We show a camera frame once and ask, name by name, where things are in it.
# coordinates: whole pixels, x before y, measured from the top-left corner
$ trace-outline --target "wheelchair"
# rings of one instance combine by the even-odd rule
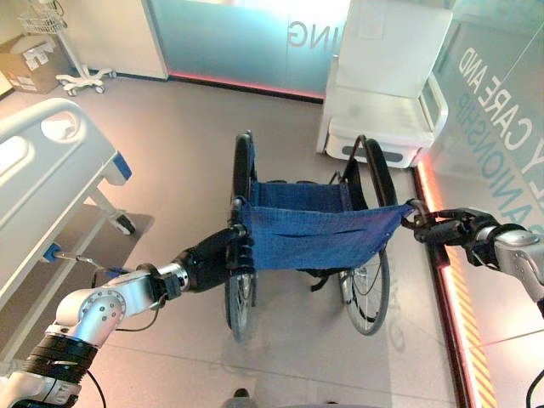
[[[363,156],[380,208],[369,209],[356,156]],[[235,340],[248,339],[257,302],[258,269],[296,269],[320,281],[337,275],[343,303],[356,330],[366,336],[382,326],[388,308],[388,239],[402,217],[379,144],[359,136],[343,173],[329,184],[284,180],[260,183],[250,131],[236,138],[229,226],[249,235],[227,247],[230,278],[224,284],[226,319]]]

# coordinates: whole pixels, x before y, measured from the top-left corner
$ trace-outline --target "shoe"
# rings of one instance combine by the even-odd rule
[[[238,388],[235,391],[235,398],[249,398],[249,392],[245,388]]]

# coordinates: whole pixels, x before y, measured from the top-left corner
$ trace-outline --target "yellow striped strip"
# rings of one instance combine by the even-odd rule
[[[429,210],[444,209],[431,167],[422,161],[417,169]],[[495,390],[487,367],[487,359],[481,347],[478,322],[474,316],[462,264],[459,261],[458,252],[454,252],[450,247],[446,249],[450,257],[450,267],[442,269],[440,272],[450,274],[450,279],[445,279],[446,282],[450,282],[446,285],[446,296],[458,309],[458,312],[453,313],[452,317],[456,326],[456,336],[459,337],[458,343],[462,348],[463,373],[471,388],[469,393],[471,406],[474,408],[496,408]]]

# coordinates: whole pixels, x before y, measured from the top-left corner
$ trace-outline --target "white armchair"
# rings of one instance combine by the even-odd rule
[[[450,22],[444,8],[352,0],[326,85],[317,150],[348,159],[364,134],[379,142],[389,166],[414,165],[448,116],[431,70]],[[365,162],[363,155],[356,157]]]

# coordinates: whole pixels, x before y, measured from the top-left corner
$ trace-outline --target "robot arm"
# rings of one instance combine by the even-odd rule
[[[165,266],[140,265],[101,287],[69,294],[23,369],[9,378],[0,408],[72,407],[79,382],[122,320],[161,308],[182,292],[202,292],[224,283],[230,276],[225,248],[246,233],[241,225],[223,229]]]
[[[429,212],[411,201],[419,214],[403,225],[419,242],[431,246],[439,267],[449,264],[445,246],[460,246],[474,266],[514,276],[524,285],[544,317],[544,236],[516,224],[500,224],[491,215],[472,208]]]

